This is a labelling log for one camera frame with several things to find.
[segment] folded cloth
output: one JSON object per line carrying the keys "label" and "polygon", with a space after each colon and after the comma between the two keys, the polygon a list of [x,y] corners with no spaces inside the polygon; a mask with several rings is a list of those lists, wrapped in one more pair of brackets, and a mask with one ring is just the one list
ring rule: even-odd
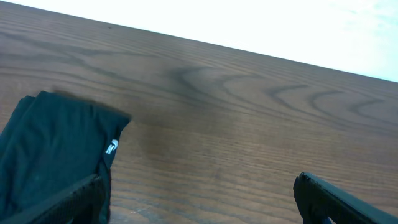
{"label": "folded cloth", "polygon": [[109,220],[110,167],[129,118],[80,100],[40,92],[20,100],[0,135],[0,220],[90,174],[102,176]]}

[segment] wooden table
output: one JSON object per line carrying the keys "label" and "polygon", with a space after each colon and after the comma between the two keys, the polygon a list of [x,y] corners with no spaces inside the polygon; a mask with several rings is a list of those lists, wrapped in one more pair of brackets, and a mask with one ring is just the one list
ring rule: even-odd
{"label": "wooden table", "polygon": [[301,171],[398,215],[396,83],[0,2],[0,129],[40,90],[134,117],[111,223],[302,223]]}

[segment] white logo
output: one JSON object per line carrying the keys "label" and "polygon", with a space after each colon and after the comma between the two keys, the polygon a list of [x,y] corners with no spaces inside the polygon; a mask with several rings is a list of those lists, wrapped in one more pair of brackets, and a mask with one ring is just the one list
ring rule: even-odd
{"label": "white logo", "polygon": [[113,139],[112,143],[109,145],[108,149],[106,150],[106,153],[110,155],[112,151],[115,151],[116,148],[118,148],[118,145],[119,145],[118,140]]}

